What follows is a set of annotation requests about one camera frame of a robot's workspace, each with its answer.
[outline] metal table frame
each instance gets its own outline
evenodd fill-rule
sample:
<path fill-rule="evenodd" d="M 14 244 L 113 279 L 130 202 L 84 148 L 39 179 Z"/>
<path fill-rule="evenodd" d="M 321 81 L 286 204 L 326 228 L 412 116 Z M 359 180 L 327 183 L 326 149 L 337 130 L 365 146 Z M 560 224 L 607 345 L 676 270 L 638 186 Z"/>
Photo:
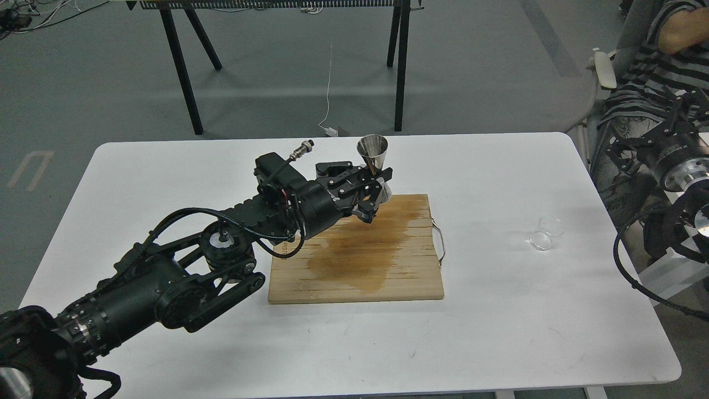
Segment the metal table frame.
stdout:
<path fill-rule="evenodd" d="M 192 122 L 192 127 L 196 135 L 201 135 L 204 132 L 204 127 L 202 126 L 202 120 L 199 116 L 199 110 L 197 108 L 197 101 L 194 98 L 194 92 L 192 91 L 192 85 L 189 80 L 189 74 L 187 72 L 187 66 L 184 63 L 184 56 L 182 55 L 182 47 L 179 44 L 179 39 L 177 37 L 177 29 L 175 28 L 174 19 L 172 18 L 172 9 L 183 9 L 189 22 L 192 24 L 199 41 L 202 43 L 204 50 L 207 52 L 209 60 L 214 66 L 214 70 L 220 71 L 222 69 L 221 61 L 212 46 L 207 33 L 204 30 L 195 9 L 206 8 L 204 5 L 208 4 L 210 1 L 201 1 L 197 4 L 192 4 L 190 1 L 151 1 L 150 4 L 154 6 L 155 9 L 160 11 L 160 17 L 162 19 L 162 25 L 165 28 L 165 35 L 167 36 L 167 42 L 170 46 L 170 52 L 172 53 L 172 60 L 175 64 L 175 69 L 177 70 L 177 77 L 179 78 L 180 87 L 182 88 L 182 94 L 184 95 L 184 101 L 187 105 L 187 111 L 189 112 L 189 118 Z M 137 1 L 129 1 L 128 8 L 133 9 Z M 388 68 L 393 67 L 394 55 L 396 53 L 396 39 L 399 41 L 399 52 L 398 52 L 398 69 L 396 76 L 396 103 L 394 110 L 394 131 L 401 131 L 403 124 L 403 95 L 404 87 L 406 84 L 406 53 L 408 49 L 408 27 L 409 19 L 412 11 L 411 0 L 399 0 L 399 5 L 396 5 L 396 1 L 393 6 L 393 14 L 391 17 L 391 34 L 389 36 L 389 51 L 386 56 L 386 66 Z"/>

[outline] gray floor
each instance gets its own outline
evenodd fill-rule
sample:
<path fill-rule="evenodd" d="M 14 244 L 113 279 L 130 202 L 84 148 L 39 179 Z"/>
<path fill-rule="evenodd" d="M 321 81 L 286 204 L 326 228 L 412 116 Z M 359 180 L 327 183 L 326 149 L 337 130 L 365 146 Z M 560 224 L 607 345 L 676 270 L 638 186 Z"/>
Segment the gray floor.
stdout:
<path fill-rule="evenodd" d="M 612 49 L 622 24 L 618 1 L 611 0 L 424 6 L 411 18 L 401 133 L 392 129 L 396 72 L 384 67 L 389 10 L 326 9 L 316 16 L 202 11 L 221 72 L 211 69 L 186 18 L 176 13 L 206 128 L 202 137 L 192 134 L 156 11 L 109 4 L 1 41 L 0 312 L 19 306 L 91 154 L 103 143 L 322 137 L 317 125 L 327 109 L 330 48 L 324 126 L 356 136 L 558 131 L 574 121 L 587 97 L 591 48 Z M 35 157 L 9 187 L 32 151 L 53 151 L 38 184 L 28 190 L 40 167 Z M 683 296 L 697 305 L 704 300 L 693 292 Z M 658 314 L 682 377 L 659 386 L 607 388 L 609 398 L 703 398 L 709 392 L 709 325 L 665 309 Z M 518 394 L 583 396 L 581 390 Z"/>

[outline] stainless steel jigger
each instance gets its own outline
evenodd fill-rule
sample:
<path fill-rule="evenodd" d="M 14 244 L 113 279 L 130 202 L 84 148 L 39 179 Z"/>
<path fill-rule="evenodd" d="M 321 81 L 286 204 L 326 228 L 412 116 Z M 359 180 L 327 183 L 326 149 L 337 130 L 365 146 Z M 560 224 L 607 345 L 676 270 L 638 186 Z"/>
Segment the stainless steel jigger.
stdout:
<path fill-rule="evenodd" d="M 357 152 L 362 156 L 364 162 L 369 166 L 372 175 L 381 172 L 384 166 L 384 158 L 386 157 L 386 149 L 389 143 L 386 142 L 384 136 L 379 134 L 370 134 L 362 137 L 357 142 Z"/>
<path fill-rule="evenodd" d="M 362 137 L 357 142 L 357 152 L 361 155 L 364 162 L 369 167 L 372 175 L 377 175 L 381 173 L 381 169 L 384 167 L 384 159 L 386 158 L 386 149 L 389 147 L 389 143 L 386 141 L 384 136 L 379 134 L 369 134 L 368 136 Z M 376 199 L 376 205 L 383 204 L 391 198 L 391 188 L 382 177 L 377 179 L 381 184 L 381 192 Z"/>

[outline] striped shirt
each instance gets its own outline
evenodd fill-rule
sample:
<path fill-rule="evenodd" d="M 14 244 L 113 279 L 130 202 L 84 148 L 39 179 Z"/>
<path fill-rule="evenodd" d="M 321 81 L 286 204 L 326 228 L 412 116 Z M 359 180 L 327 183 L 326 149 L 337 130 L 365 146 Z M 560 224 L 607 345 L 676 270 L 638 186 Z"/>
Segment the striped shirt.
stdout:
<path fill-rule="evenodd" d="M 709 89 L 709 42 L 693 45 L 675 55 L 658 48 L 659 32 L 678 11 L 706 7 L 709 0 L 669 0 L 650 26 L 630 69 L 618 80 L 618 88 L 605 102 L 601 122 L 616 116 L 643 116 L 661 122 L 670 108 L 663 87 L 672 92 L 696 87 Z"/>

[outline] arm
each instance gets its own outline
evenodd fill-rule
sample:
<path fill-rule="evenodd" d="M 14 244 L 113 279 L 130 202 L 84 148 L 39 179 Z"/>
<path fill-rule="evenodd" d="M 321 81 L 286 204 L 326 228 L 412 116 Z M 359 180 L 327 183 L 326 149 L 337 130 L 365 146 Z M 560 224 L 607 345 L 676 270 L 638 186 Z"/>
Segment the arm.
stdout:
<path fill-rule="evenodd" d="M 662 26 L 658 46 L 665 54 L 676 54 L 709 40 L 709 8 L 680 11 Z"/>

